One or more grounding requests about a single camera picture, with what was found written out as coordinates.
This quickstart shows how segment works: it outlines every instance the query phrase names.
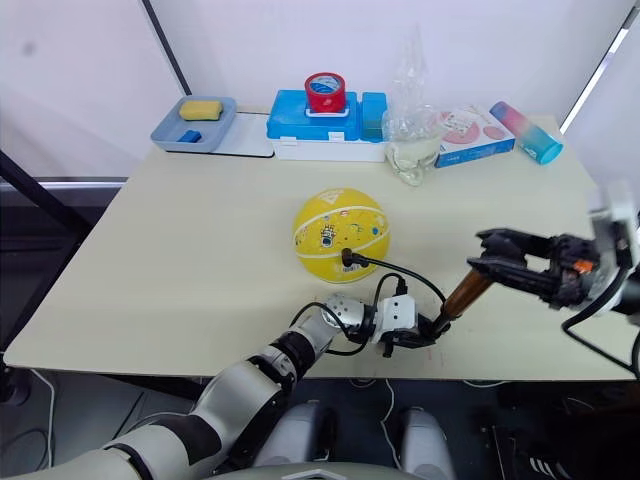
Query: plastic bag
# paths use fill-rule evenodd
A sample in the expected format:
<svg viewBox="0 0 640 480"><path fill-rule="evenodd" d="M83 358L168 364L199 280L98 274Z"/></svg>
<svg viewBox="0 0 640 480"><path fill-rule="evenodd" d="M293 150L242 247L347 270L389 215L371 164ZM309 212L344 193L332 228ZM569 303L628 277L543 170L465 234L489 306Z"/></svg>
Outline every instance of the plastic bag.
<svg viewBox="0 0 640 480"><path fill-rule="evenodd" d="M394 75L382 135L388 142L385 156L394 172L410 185L420 185L425 170L438 157L442 127L438 113L425 98L427 67L420 30L406 41Z"/></svg>

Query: wooden handle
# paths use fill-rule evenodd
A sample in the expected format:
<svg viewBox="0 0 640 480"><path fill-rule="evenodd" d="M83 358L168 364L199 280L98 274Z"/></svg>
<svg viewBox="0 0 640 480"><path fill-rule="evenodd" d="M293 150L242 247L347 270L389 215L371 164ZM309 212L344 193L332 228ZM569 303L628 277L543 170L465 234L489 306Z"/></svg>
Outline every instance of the wooden handle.
<svg viewBox="0 0 640 480"><path fill-rule="evenodd" d="M471 270L447 298L442 306L443 313L451 318L459 317L492 283L491 279Z"/></svg>

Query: white wall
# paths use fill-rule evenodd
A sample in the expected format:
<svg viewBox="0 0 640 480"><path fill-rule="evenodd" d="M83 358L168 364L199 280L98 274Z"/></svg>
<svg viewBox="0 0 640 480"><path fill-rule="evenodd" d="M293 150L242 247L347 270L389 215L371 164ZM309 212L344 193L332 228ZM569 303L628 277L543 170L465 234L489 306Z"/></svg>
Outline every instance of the white wall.
<svg viewBox="0 0 640 480"><path fill-rule="evenodd" d="M33 176L128 176L181 96L138 1L0 9L0 147Z"/></svg>
<svg viewBox="0 0 640 480"><path fill-rule="evenodd" d="M562 121L633 0L153 0L194 93L270 106L314 72L386 90L421 26L433 103L503 99Z"/></svg>
<svg viewBox="0 0 640 480"><path fill-rule="evenodd" d="M599 184L624 178L640 207L640 18L565 133Z"/></svg>
<svg viewBox="0 0 640 480"><path fill-rule="evenodd" d="M418 22L435 104L505 99L561 121L633 0L153 4L194 93L268 108L277 89L325 69L384 90ZM128 176L181 95L139 1L0 9L0 147L35 176Z"/></svg>

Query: blue block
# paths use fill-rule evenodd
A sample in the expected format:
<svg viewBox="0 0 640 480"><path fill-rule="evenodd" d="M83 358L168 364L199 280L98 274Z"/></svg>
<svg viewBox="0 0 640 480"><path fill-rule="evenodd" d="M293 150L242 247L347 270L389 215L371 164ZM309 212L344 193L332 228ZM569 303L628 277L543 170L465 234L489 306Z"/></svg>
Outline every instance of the blue block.
<svg viewBox="0 0 640 480"><path fill-rule="evenodd" d="M202 138L202 135L200 135L199 131L197 131L197 130L187 130L186 132L184 132L184 135L182 135L178 139L178 141L179 142L183 142L183 143L196 143L201 138Z"/></svg>

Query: black cable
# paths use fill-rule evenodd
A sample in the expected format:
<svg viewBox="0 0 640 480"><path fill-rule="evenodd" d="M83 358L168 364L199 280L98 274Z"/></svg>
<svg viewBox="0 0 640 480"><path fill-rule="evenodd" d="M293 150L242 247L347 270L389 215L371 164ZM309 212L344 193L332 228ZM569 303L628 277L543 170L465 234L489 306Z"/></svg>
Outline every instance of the black cable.
<svg viewBox="0 0 640 480"><path fill-rule="evenodd" d="M340 327L340 330L342 330L342 333L344 334L344 336L347 338L347 340L350 339L350 334L349 334L349 330L347 330L347 327L345 326L345 324L342 322L342 320L340 320L340 318L338 318L338 316L336 315L336 313L331 310L329 307L327 307L324 303L320 303L320 302L310 302L307 303L304 307L302 307L298 313L295 314L295 316L293 317L293 320L291 320L291 323L289 324L289 327L292 327L295 325L295 323L298 321L298 319L300 318L300 316L306 312L307 310L309 310L311 307L318 307L322 310L324 310L325 312L327 312L331 318L333 319L333 321L336 322L336 324L338 324L338 326ZM349 350L346 352L341 352L340 350L327 350L325 353L328 353L330 355L339 355L342 357L350 357L351 355L355 355L357 353L360 353L364 347L367 344L367 340L365 339L359 346L358 348L354 349L354 350Z"/></svg>
<svg viewBox="0 0 640 480"><path fill-rule="evenodd" d="M118 427L118 430L116 430L116 433L113 434L113 437L111 437L111 440L116 439L120 435L120 433L122 432L122 429L127 424L129 419L131 418L131 415L133 415L133 411L136 409L136 407L140 403L140 400L142 400L143 396L144 396L144 392L140 392L140 395L138 395L138 398L136 398L135 402L133 402L133 405L131 405L131 408L129 409L129 412L127 413L127 416L124 417L124 420L122 421L122 423Z"/></svg>
<svg viewBox="0 0 640 480"><path fill-rule="evenodd" d="M395 277L398 279L398 286L400 286L400 284L404 282L404 278L402 278L397 273L387 273L386 275L382 276L382 278L378 281L378 286L376 287L376 294L373 296L374 313L378 310L378 299L380 298L380 290L382 289L382 284L387 278L390 278L390 277Z"/></svg>
<svg viewBox="0 0 640 480"><path fill-rule="evenodd" d="M638 367L638 356L640 356L640 332L636 335L636 339L633 342L631 348L631 371L640 380L640 368Z"/></svg>
<svg viewBox="0 0 640 480"><path fill-rule="evenodd" d="M616 294L616 292L620 289L620 287L622 286L622 284L626 280L628 272L629 272L629 270L625 269L625 268L618 269L618 273L616 274L616 276L613 279L613 281L604 290L604 292L602 292L600 294L600 296L598 298L596 298L593 302L591 302L589 305L587 305L587 307L584 310L578 312L573 317L571 317L568 320L565 320L564 322L562 322L562 330L564 331L564 333L569 335L571 338L573 338L578 343L580 343L583 346L587 347L592 352L595 352L598 355L606 358L610 362L615 363L619 367L622 367L625 370L630 371L631 373L633 373L636 376L637 379L640 380L640 373L637 371L637 365L636 365L636 368L634 369L633 365L629 365L629 364L624 363L622 360L617 359L613 355L605 352L600 347L597 347L596 345L592 344L588 340L585 340L584 338L580 337L579 335L573 333L570 330L575 325L577 325L577 324L579 324L581 322L584 322L586 319L590 318L591 316L593 316L594 314L599 312L600 309L602 309L602 307L604 307L607 303L609 303L609 301L613 298L613 296Z"/></svg>
<svg viewBox="0 0 640 480"><path fill-rule="evenodd" d="M385 267L385 268L388 268L389 270L395 270L396 272L404 273L405 275L413 277L416 280L424 283L427 287L429 287L431 291L438 296L438 298L442 303L447 301L447 297L444 296L444 294L440 291L440 289L436 287L431 281L427 280L425 277L420 275L419 273L413 272L411 270L408 270L404 267L400 267L398 265L394 265L393 263L387 263L387 262L383 262L382 260L376 260L375 258L365 257L364 255L360 255L359 253L354 253L353 255L354 256L357 255L360 259L369 263L373 263L374 265Z"/></svg>

